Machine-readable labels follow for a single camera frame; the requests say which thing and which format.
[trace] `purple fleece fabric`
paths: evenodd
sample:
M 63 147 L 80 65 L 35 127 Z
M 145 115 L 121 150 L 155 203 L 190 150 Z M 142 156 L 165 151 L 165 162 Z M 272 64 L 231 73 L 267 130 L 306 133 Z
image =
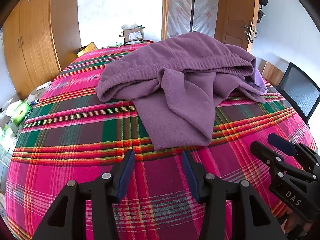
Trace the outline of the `purple fleece fabric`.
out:
M 215 107 L 238 89 L 265 103 L 255 57 L 198 32 L 143 46 L 106 65 L 98 98 L 132 99 L 155 150 L 212 139 Z

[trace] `plaid tablecloth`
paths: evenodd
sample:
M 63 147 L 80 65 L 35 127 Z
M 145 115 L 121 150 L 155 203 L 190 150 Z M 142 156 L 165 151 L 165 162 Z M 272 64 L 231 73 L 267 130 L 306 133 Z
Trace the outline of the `plaid tablecloth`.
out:
M 155 152 L 132 103 L 102 103 L 94 92 L 107 63 L 141 47 L 126 45 L 89 52 L 67 67 L 53 82 L 26 121 L 13 154 L 6 188 L 10 229 L 20 239 L 31 239 L 41 218 L 63 186 L 110 171 L 128 148 L 136 152 L 129 190 L 113 205 L 120 239 L 198 239 L 204 205 L 190 195 L 181 167 L 181 148 Z M 267 142 L 276 133 L 315 142 L 302 119 L 268 83 L 266 104 L 232 93 L 216 110 L 212 142 L 189 147 L 196 161 L 224 180 L 250 181 L 274 215 L 285 206 L 269 192 L 268 168 L 249 151 L 250 143 Z M 298 166 L 292 157 L 286 162 Z M 226 206 L 226 234 L 231 238 L 231 204 Z M 93 239 L 90 202 L 86 204 L 87 239 Z

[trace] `mesh chair back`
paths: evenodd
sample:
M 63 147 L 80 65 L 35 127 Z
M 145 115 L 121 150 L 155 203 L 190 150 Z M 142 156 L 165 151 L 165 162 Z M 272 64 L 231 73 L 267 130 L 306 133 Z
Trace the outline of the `mesh chair back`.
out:
M 307 122 L 320 101 L 320 88 L 293 63 L 290 63 L 277 90 Z

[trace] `green package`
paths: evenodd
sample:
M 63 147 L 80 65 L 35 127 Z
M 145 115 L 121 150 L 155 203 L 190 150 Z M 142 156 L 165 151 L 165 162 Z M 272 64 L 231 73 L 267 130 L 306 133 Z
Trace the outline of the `green package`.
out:
M 18 126 L 23 118 L 26 116 L 26 114 L 30 111 L 31 107 L 27 103 L 27 101 L 23 101 L 17 109 L 13 112 L 11 115 L 12 122 Z

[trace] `blue gripper pad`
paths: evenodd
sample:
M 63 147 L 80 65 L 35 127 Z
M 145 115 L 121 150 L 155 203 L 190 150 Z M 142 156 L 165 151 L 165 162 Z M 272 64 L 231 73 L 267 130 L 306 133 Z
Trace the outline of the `blue gripper pad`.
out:
M 110 196 L 113 202 L 119 203 L 127 193 L 135 163 L 135 152 L 129 149 L 124 154 L 122 161 L 112 166 L 110 173 L 113 175 L 113 185 Z
M 296 148 L 292 142 L 289 142 L 275 133 L 270 133 L 268 136 L 268 143 L 278 148 L 280 151 L 288 156 L 293 156 L 297 153 Z
M 201 163 L 194 161 L 188 150 L 182 152 L 181 161 L 192 197 L 197 203 L 205 203 L 209 195 L 209 189 L 204 184 L 206 169 Z

